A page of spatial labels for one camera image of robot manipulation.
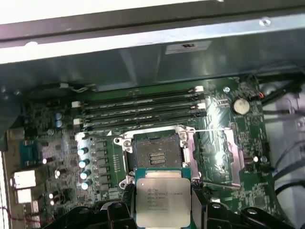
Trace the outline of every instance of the intel xeon processor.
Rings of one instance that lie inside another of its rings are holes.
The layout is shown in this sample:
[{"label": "intel xeon processor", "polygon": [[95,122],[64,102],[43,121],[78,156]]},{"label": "intel xeon processor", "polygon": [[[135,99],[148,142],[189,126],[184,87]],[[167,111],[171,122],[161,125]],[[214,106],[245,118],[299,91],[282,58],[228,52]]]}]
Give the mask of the intel xeon processor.
[{"label": "intel xeon processor", "polygon": [[191,182],[186,178],[137,180],[136,223],[146,228],[182,228],[191,223]]}]

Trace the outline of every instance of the green circuit board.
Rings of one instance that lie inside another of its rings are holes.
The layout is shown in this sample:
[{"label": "green circuit board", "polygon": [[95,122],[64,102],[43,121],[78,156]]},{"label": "green circuit board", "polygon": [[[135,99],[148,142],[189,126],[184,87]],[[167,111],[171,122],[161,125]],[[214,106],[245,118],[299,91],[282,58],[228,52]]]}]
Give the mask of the green circuit board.
[{"label": "green circuit board", "polygon": [[[194,91],[198,86],[203,88],[200,94]],[[37,158],[53,158],[47,164],[50,177],[45,183],[46,194],[55,190],[69,190],[67,201],[62,204],[51,206],[46,198],[46,212],[48,217],[53,217],[79,205],[92,206],[96,202],[113,201],[122,196],[120,182],[126,178],[122,147],[116,145],[111,137],[99,138],[97,135],[118,136],[131,130],[184,125],[207,130],[194,134],[193,155],[201,180],[215,190],[215,199],[234,212],[252,206],[275,214],[275,205],[267,186],[271,175],[262,170],[262,167],[269,165],[269,148],[261,103],[258,99],[249,100],[250,111],[245,115],[232,110],[232,103],[237,98],[255,97],[257,86],[255,83],[249,85],[239,77],[231,77],[30,101],[24,109],[25,141],[35,142],[37,155],[33,156],[35,162],[23,157],[27,161],[22,161],[22,164],[32,165],[38,161]],[[192,105],[197,100],[204,100],[204,111],[194,110]],[[82,103],[82,107],[73,108],[71,104],[75,101]],[[112,111],[106,114],[104,110],[107,109]],[[77,122],[81,119],[81,125],[75,125],[76,119]],[[237,171],[239,188],[232,188],[234,157],[228,149],[223,128],[232,130],[238,152],[244,156],[240,171]],[[75,134],[78,132],[86,132],[92,137],[77,142]],[[145,139],[151,142],[152,139],[174,136],[174,131],[136,135],[133,147],[141,146],[141,141]],[[80,157],[77,151],[84,147],[89,152]],[[140,164],[136,162],[136,153],[127,153],[128,172]],[[158,156],[159,160],[154,163],[163,163],[163,155]],[[87,190],[81,189],[83,181],[80,173],[83,170],[78,166],[85,159],[91,162],[92,172],[92,185]],[[53,175],[57,169],[65,170],[59,178]]]}]

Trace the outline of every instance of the integrated circuit chip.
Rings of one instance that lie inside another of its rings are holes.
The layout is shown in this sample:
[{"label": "integrated circuit chip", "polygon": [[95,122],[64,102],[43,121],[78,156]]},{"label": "integrated circuit chip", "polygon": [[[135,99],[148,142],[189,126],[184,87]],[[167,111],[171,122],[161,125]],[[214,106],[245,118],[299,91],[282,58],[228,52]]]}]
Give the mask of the integrated circuit chip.
[{"label": "integrated circuit chip", "polygon": [[264,197],[255,197],[254,204],[256,207],[263,207],[266,205]]},{"label": "integrated circuit chip", "polygon": [[190,180],[140,178],[136,186],[136,222],[139,227],[182,228],[190,225]]},{"label": "integrated circuit chip", "polygon": [[182,165],[178,135],[135,140],[132,148],[138,168],[180,168]]}]

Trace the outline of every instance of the white dimm latch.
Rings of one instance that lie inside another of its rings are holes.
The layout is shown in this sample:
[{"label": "white dimm latch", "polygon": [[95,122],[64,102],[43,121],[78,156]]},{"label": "white dimm latch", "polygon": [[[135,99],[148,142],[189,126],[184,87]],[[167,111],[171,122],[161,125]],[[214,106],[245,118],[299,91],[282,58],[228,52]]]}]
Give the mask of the white dimm latch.
[{"label": "white dimm latch", "polygon": [[81,102],[80,101],[74,101],[74,102],[71,103],[71,107],[72,108],[81,107]]},{"label": "white dimm latch", "polygon": [[73,125],[80,125],[80,124],[82,124],[82,120],[80,118],[73,119]]}]

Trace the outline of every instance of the screw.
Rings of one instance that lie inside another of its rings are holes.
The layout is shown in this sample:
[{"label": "screw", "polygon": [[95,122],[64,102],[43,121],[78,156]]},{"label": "screw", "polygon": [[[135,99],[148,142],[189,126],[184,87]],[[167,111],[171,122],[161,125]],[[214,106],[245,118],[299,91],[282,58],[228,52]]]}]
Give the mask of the screw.
[{"label": "screw", "polygon": [[115,208],[120,208],[120,207],[122,207],[123,205],[121,204],[121,203],[115,203],[114,205],[113,205],[113,207],[115,207]]},{"label": "screw", "polygon": [[220,206],[220,204],[212,204],[212,207],[213,208],[220,208],[221,206]]},{"label": "screw", "polygon": [[251,215],[256,215],[257,214],[257,211],[255,211],[254,209],[251,209],[251,208],[248,209],[247,212],[250,213]]},{"label": "screw", "polygon": [[125,141],[124,146],[125,147],[130,147],[132,145],[131,141]]},{"label": "screw", "polygon": [[224,92],[229,93],[230,92],[230,88],[229,87],[224,87]]},{"label": "screw", "polygon": [[187,139],[186,133],[180,133],[180,139],[181,140],[186,140]]},{"label": "screw", "polygon": [[268,17],[264,17],[264,18],[260,19],[259,24],[261,26],[267,27],[271,24],[271,21]]},{"label": "screw", "polygon": [[261,162],[266,163],[268,162],[268,158],[266,156],[261,157]]},{"label": "screw", "polygon": [[14,94],[15,94],[15,95],[21,95],[21,91],[18,91],[18,90],[17,90],[17,91],[14,92]]},{"label": "screw", "polygon": [[25,44],[25,46],[33,46],[33,45],[37,45],[37,42],[28,42]]},{"label": "screw", "polygon": [[87,213],[88,211],[89,211],[89,209],[85,208],[85,209],[82,209],[79,213],[84,214],[84,213]]},{"label": "screw", "polygon": [[54,133],[55,133],[55,131],[54,131],[53,129],[49,129],[49,130],[47,131],[47,134],[48,134],[49,136],[52,136]]}]

